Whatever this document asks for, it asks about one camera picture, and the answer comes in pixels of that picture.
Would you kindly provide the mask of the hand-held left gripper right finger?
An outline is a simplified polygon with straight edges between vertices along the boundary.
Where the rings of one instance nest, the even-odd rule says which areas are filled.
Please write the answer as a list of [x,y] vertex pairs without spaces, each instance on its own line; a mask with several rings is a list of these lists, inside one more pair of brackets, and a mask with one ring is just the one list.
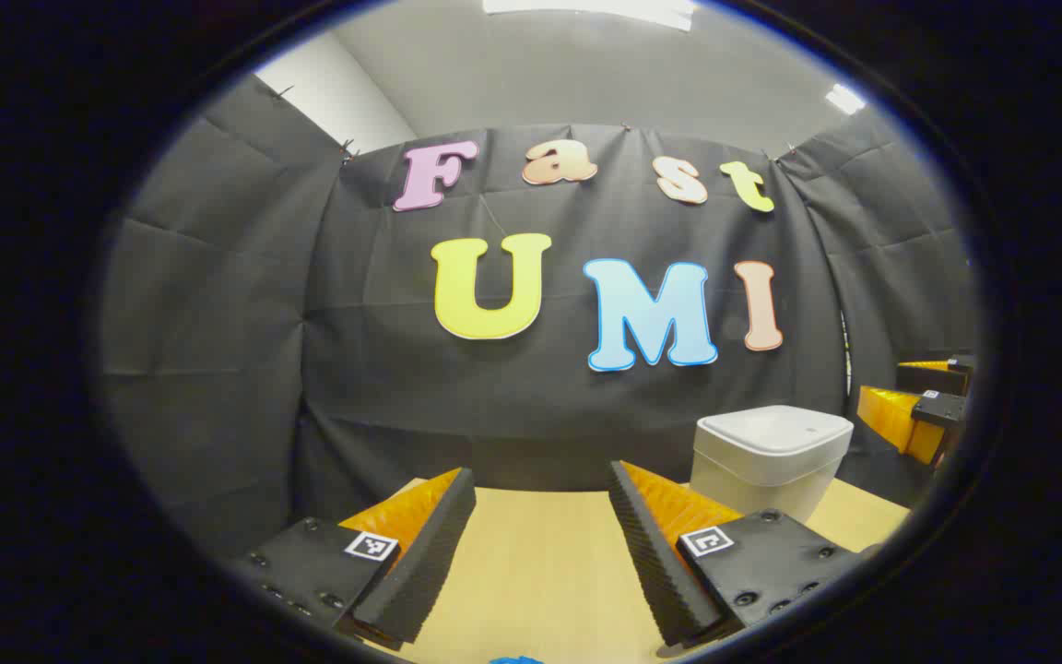
[[750,629],[864,560],[780,509],[741,514],[623,459],[609,500],[666,646]]

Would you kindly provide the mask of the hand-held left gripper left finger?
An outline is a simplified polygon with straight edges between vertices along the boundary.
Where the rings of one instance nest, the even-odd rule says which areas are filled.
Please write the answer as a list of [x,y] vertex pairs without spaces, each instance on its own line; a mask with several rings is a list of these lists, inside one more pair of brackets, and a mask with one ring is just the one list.
[[399,650],[436,605],[475,505],[472,470],[451,469],[347,518],[301,518],[227,573],[313,637]]

